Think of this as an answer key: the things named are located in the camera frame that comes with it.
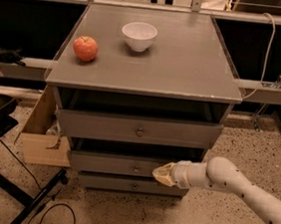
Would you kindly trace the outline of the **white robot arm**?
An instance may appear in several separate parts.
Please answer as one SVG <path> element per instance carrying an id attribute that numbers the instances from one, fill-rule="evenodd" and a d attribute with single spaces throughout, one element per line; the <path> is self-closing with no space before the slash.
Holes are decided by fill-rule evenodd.
<path id="1" fill-rule="evenodd" d="M 213 157 L 205 163 L 171 162 L 155 168 L 152 176 L 167 187 L 230 192 L 248 205 L 265 224 L 281 224 L 281 200 L 248 180 L 227 158 Z"/>

